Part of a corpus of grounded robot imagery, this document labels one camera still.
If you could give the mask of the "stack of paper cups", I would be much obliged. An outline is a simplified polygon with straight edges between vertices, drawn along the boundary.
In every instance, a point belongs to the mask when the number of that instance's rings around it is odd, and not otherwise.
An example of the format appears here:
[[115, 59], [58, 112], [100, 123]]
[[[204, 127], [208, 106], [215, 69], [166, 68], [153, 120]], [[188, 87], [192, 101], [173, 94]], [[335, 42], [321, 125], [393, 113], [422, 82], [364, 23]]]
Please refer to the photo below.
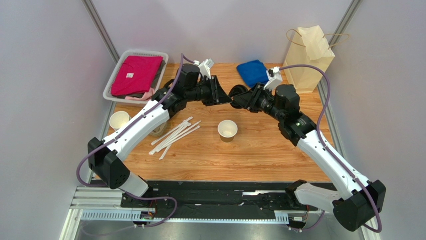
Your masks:
[[118, 131], [119, 129], [124, 127], [131, 119], [131, 116], [127, 112], [118, 111], [110, 117], [109, 126], [114, 131]]

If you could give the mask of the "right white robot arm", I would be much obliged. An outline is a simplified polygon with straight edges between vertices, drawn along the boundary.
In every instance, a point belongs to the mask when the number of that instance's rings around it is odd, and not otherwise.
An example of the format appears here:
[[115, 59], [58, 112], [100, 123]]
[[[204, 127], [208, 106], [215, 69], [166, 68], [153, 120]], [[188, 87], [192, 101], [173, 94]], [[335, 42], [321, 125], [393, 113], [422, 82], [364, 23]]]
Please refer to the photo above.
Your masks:
[[260, 83], [252, 89], [237, 85], [229, 97], [235, 109], [264, 112], [277, 120], [281, 134], [307, 154], [333, 183], [335, 190], [296, 181], [286, 189], [296, 205], [332, 213], [350, 232], [379, 217], [387, 188], [380, 180], [372, 182], [358, 172], [330, 145], [314, 121], [300, 111], [301, 99], [293, 85], [279, 85], [275, 92]]

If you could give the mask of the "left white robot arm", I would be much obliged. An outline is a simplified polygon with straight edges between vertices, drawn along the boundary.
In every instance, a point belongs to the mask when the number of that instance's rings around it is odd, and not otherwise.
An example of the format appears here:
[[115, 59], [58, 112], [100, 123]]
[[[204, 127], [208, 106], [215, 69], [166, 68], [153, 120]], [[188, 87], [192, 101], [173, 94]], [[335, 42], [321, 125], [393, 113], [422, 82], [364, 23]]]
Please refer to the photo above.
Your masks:
[[183, 64], [176, 78], [159, 89], [146, 106], [124, 127], [103, 140], [88, 143], [89, 168], [112, 190], [142, 197], [150, 188], [124, 164], [134, 148], [152, 131], [184, 110], [190, 102], [206, 107], [229, 104], [232, 99], [221, 87], [217, 76], [203, 76], [198, 66]]

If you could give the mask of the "single brown paper cup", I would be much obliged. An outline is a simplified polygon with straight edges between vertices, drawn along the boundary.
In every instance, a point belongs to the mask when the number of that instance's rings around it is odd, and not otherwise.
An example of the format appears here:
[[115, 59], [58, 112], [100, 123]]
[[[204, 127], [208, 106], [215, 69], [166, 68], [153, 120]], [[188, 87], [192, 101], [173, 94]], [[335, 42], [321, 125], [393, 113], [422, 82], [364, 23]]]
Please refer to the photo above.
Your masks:
[[232, 120], [224, 120], [217, 127], [220, 139], [224, 143], [232, 142], [237, 135], [238, 130], [237, 124]]

